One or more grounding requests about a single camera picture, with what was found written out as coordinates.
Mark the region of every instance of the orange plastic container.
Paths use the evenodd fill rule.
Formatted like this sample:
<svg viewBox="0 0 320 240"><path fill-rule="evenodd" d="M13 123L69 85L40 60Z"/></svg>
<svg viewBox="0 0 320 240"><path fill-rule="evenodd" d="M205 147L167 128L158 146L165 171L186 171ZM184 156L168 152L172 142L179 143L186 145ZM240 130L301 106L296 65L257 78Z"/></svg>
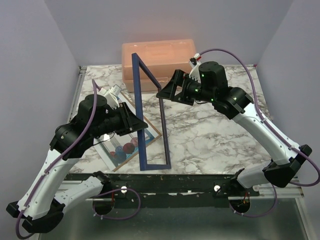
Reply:
<svg viewBox="0 0 320 240"><path fill-rule="evenodd" d="M176 69L191 71L189 59L196 54L192 39L146 41L122 45L122 80L129 92L134 91L131 54L137 53L155 78L164 87ZM140 69L142 91L155 91L156 86Z"/></svg>

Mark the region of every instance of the white marble table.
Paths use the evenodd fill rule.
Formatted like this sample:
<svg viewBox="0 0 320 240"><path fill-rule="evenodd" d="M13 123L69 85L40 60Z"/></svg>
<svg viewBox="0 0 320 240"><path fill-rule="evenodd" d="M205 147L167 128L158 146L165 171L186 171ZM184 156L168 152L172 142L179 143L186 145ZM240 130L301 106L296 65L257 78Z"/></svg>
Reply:
<svg viewBox="0 0 320 240"><path fill-rule="evenodd" d="M243 88L252 95L251 85L241 66L226 66L230 86ZM254 79L259 105L268 116L265 98L253 66L249 70ZM134 101L122 82L120 65L89 66L81 89L79 102L93 93L91 79L108 89L119 85L124 94ZM155 92L142 94L143 112L150 122L160 130L159 100ZM188 106L168 100L164 101L165 116L170 147L172 169L140 172L139 155L136 155L116 173L122 174L233 174L241 168L252 167L270 156L266 150L241 126L216 112L211 104ZM146 148L148 163L164 164L165 154L162 137ZM92 173L111 170L104 164L92 147L71 169L73 173Z"/></svg>

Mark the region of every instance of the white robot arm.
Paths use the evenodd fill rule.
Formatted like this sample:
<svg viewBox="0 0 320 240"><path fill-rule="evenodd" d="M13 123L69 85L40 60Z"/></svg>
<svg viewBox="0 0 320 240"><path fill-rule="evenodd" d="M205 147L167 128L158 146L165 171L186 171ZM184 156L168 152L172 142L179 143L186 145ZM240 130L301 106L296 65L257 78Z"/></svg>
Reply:
<svg viewBox="0 0 320 240"><path fill-rule="evenodd" d="M157 98L190 106L195 100L211 103L219 113L246 129L270 154L271 162L239 170L221 187L225 188L225 192L232 189L236 192L266 183L284 188L306 160L295 150L308 157L312 152L311 148L308 145L300 146L289 139L264 114L257 112L253 99L243 89L228 86L223 66L215 61L201 63L200 58L197 53L190 59L193 67L190 74L177 69L170 82L157 93ZM178 94L177 87L182 87ZM290 147L280 138L285 139Z"/></svg>
<svg viewBox="0 0 320 240"><path fill-rule="evenodd" d="M79 103L78 113L71 122L56 129L44 164L30 189L6 208L18 218L17 228L24 218L22 226L29 233L48 233L59 224L65 212L100 194L110 183L102 172L95 172L78 186L57 193L70 169L93 146L94 139L112 132L123 136L148 127L125 102L118 103L118 91L119 87L109 91L102 88L102 95L97 95L95 89L95 94Z"/></svg>

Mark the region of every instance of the white wall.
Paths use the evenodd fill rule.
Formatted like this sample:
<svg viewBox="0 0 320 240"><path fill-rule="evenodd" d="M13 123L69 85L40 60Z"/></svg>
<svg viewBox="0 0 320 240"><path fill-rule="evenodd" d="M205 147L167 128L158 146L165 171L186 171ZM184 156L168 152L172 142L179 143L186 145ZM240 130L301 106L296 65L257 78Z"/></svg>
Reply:
<svg viewBox="0 0 320 240"><path fill-rule="evenodd" d="M186 38L198 51L225 48L256 64L292 1L45 0L79 65L120 64L123 43Z"/></svg>
<svg viewBox="0 0 320 240"><path fill-rule="evenodd" d="M43 0L0 7L0 238L13 240L5 211L38 174L57 126L67 121L79 68Z"/></svg>
<svg viewBox="0 0 320 240"><path fill-rule="evenodd" d="M299 144L312 147L320 166L320 1L295 0L258 63L257 72L274 122ZM305 163L300 181L316 171ZM320 239L320 185L303 188Z"/></svg>

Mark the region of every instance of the metal bracket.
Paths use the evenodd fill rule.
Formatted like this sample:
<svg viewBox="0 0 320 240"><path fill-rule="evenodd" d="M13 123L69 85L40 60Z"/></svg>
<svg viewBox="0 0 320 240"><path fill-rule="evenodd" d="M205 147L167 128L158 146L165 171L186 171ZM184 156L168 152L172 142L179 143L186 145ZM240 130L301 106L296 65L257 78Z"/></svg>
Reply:
<svg viewBox="0 0 320 240"><path fill-rule="evenodd" d="M162 87L160 83L157 81L157 79L155 78L155 76L150 72L150 70L147 68L147 66L138 56L138 54L133 53L132 54L132 72L133 72L135 115L143 121L144 113L143 113L142 95L141 95L140 68L144 71L147 77L157 87L158 92L160 92ZM165 154L166 164L148 164L145 130L144 129L139 130L137 131L137 136L138 136L140 171L171 169L171 159L170 159L165 107L164 107L163 99L159 99L159 106L160 106L160 116L161 116L162 135L163 135L164 154Z"/></svg>
<svg viewBox="0 0 320 240"><path fill-rule="evenodd" d="M74 115L74 113L75 113L75 111L77 109L77 104L78 104L78 101L79 101L81 88L82 88L82 86L84 84L86 72L87 72L87 66L79 66L79 76L78 76L78 80L76 82L75 92L74 92L74 95L73 95L71 108L70 108L70 111L69 111L69 114L68 114L67 123L70 123L70 121L74 117L73 115Z"/></svg>

